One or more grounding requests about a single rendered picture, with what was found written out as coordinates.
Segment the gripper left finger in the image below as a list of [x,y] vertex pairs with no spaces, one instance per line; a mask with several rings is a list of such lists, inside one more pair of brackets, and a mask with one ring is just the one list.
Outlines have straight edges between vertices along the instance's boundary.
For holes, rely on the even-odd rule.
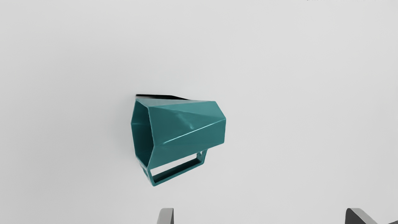
[[174,224],[174,208],[162,208],[158,215],[157,224]]

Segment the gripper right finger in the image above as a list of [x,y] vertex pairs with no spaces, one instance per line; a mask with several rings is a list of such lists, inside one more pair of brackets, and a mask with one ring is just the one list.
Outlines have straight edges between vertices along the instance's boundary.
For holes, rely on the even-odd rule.
[[377,222],[360,208],[347,208],[345,224],[377,224]]

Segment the teal faceted mug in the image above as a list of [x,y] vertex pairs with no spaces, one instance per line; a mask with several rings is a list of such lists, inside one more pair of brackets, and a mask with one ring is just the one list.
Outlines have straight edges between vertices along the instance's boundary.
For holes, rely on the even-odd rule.
[[215,101],[135,96],[135,155],[154,187],[201,166],[207,150],[224,143],[225,129],[226,117]]

